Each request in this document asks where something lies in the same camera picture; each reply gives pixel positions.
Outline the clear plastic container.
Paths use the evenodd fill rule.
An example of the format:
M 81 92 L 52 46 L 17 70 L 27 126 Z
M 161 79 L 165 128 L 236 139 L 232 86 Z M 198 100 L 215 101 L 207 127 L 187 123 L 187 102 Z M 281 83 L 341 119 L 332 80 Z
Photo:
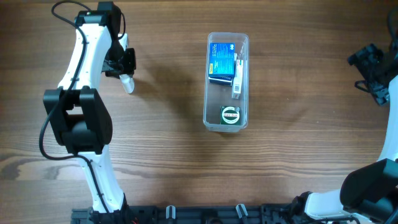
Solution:
M 244 62 L 242 92 L 239 99 L 232 99 L 232 86 L 210 83 L 208 77 L 209 44 L 235 43 L 235 61 L 241 59 Z M 241 124 L 220 124 L 220 109 L 222 106 L 238 106 L 241 110 Z M 212 32 L 208 35 L 205 71 L 205 96 L 203 106 L 203 124 L 210 131 L 236 133 L 248 125 L 249 111 L 249 37 L 242 33 Z

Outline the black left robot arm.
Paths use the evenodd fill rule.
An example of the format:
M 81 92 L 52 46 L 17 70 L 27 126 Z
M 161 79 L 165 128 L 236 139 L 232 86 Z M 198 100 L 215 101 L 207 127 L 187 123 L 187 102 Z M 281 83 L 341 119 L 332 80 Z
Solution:
M 73 223 L 80 216 L 86 223 L 132 223 L 134 215 L 109 155 L 111 116 L 98 93 L 103 75 L 119 79 L 128 94 L 134 90 L 136 54 L 128 46 L 125 16 L 115 3 L 103 1 L 95 10 L 85 6 L 74 21 L 66 22 L 76 30 L 75 46 L 58 87 L 44 93 L 47 117 L 39 134 L 39 150 L 46 159 L 56 159 L 44 149 L 45 130 L 50 126 L 57 143 L 67 150 L 62 159 L 76 159 L 83 169 L 93 205 L 73 211 Z

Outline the blue VapoDrops box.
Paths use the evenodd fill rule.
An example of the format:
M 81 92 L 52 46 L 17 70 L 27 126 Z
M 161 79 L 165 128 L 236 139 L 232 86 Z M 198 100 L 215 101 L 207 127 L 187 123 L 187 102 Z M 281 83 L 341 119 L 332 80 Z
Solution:
M 211 77 L 232 77 L 234 75 L 235 43 L 209 44 L 208 74 Z

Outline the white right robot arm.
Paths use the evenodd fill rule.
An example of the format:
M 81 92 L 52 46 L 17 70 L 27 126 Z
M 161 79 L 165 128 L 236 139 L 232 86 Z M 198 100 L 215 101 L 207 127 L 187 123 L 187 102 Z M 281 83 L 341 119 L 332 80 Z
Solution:
M 355 87 L 379 106 L 389 105 L 386 138 L 376 162 L 351 172 L 340 189 L 305 192 L 289 205 L 289 218 L 304 223 L 397 223 L 397 42 L 388 52 L 370 44 L 348 58 L 363 79 Z

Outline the white blue Hansaplast box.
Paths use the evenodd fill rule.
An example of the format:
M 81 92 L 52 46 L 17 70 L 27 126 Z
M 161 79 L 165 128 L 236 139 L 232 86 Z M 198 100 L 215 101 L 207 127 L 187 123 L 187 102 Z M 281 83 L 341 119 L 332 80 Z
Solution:
M 210 83 L 231 86 L 233 77 L 208 77 Z

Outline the white green medicine box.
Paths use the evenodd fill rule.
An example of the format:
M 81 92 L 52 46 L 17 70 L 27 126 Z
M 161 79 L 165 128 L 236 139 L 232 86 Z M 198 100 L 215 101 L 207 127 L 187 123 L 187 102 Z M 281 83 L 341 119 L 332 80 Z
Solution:
M 244 68 L 243 60 L 237 58 L 235 61 L 235 74 L 233 78 L 233 86 L 231 94 L 232 99 L 239 99 L 240 94 L 242 92 L 243 68 Z

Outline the green Zam-Buk box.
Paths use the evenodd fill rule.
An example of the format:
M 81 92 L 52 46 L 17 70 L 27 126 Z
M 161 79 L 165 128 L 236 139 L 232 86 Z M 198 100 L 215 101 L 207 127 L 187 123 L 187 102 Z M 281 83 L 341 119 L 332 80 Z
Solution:
M 220 109 L 220 124 L 235 125 L 241 124 L 241 110 L 238 106 L 222 106 Z

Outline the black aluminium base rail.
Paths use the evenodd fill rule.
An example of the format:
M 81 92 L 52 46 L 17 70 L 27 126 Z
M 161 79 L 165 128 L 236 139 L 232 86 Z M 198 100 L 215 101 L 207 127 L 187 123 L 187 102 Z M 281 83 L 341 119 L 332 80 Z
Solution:
M 131 206 L 131 223 L 317 223 L 305 215 L 289 213 L 287 204 L 263 204 L 247 206 L 246 211 L 239 214 L 238 209 L 244 205 L 227 207 L 170 207 Z

